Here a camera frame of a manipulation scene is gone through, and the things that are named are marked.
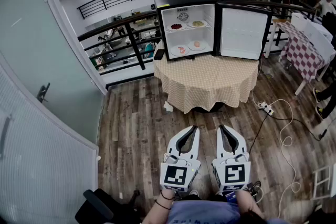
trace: bracelet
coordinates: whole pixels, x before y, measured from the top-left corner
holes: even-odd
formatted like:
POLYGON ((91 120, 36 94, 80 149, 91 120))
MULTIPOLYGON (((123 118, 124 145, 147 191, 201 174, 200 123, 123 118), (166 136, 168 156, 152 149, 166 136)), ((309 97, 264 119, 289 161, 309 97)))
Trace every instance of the bracelet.
POLYGON ((168 199, 168 198, 164 197, 164 196, 163 196, 163 194, 162 194, 162 190, 160 190, 160 194, 161 194, 161 195, 162 195, 162 197, 163 197, 163 198, 165 198, 166 200, 172 200, 172 199, 174 199, 174 198, 175 198, 175 197, 173 197, 173 198, 171 198, 171 199, 168 199))
POLYGON ((163 205, 160 205, 160 204, 158 203, 157 200, 155 200, 155 202, 156 202, 159 206, 163 207, 164 209, 167 209, 167 210, 170 210, 170 209, 171 209, 171 208, 164 207, 163 205))

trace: door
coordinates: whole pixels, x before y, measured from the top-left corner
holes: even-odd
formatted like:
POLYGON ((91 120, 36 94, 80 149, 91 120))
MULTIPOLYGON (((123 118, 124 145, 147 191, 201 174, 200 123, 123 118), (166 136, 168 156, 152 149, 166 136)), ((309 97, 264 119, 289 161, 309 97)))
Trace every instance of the door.
POLYGON ((44 113, 3 64, 0 55, 0 216, 6 223, 76 223, 82 193, 97 187, 97 146, 44 113))
POLYGON ((216 54, 259 60, 267 41, 271 17, 269 10, 218 1, 216 54))
POLYGON ((19 80, 69 127, 96 142, 102 93, 91 83, 46 0, 0 0, 0 52, 19 80))

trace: red checkered tablecloth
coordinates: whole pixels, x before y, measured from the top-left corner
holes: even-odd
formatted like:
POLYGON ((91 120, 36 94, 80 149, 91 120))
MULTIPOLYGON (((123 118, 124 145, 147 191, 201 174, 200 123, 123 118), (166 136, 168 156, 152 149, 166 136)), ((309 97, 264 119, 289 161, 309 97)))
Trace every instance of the red checkered tablecloth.
POLYGON ((325 62, 314 46, 309 43, 309 39, 290 22, 278 23, 277 26, 289 36, 280 54, 280 59, 289 60, 308 82, 317 76, 319 69, 329 64, 334 58, 335 54, 331 55, 328 62, 325 62))

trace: table leg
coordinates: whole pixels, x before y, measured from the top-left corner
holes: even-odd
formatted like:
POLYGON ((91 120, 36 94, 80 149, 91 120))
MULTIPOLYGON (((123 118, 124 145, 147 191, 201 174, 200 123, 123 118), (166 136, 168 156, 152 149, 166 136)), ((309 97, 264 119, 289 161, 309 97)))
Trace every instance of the table leg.
POLYGON ((329 64, 327 64, 327 65, 324 67, 324 69, 322 70, 322 73, 321 73, 321 74, 319 75, 319 77, 317 78, 317 81, 321 81, 321 79, 322 79, 324 73, 326 72, 326 70, 328 69, 328 67, 329 67, 329 64))
POLYGON ((299 88, 296 90, 295 95, 299 95, 299 93, 301 92, 301 90, 303 89, 303 87, 304 87, 306 84, 307 84, 307 81, 304 79, 304 80, 301 82, 299 88))
POLYGON ((276 31, 276 29, 277 29, 277 23, 274 23, 274 28, 273 28, 273 31, 272 31, 272 33, 271 33, 271 36, 270 36, 270 38, 269 38, 269 42, 268 42, 269 45, 268 45, 268 47, 267 47, 267 49, 266 49, 265 58, 268 58, 269 53, 270 53, 270 51, 271 51, 271 47, 272 47, 273 39, 274 39, 274 37, 275 37, 275 31, 276 31))

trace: round table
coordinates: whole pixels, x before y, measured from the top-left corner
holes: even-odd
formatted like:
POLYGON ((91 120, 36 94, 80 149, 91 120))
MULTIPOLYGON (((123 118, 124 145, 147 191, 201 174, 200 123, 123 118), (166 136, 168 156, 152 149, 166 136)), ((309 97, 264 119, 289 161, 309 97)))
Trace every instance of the round table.
MULTIPOLYGON (((163 48, 160 42, 156 49, 163 48)), ((247 102, 258 76, 258 61, 202 55, 195 60, 154 60, 154 75, 168 93, 167 102, 188 113, 201 107, 210 111, 216 102, 234 108, 247 102)))

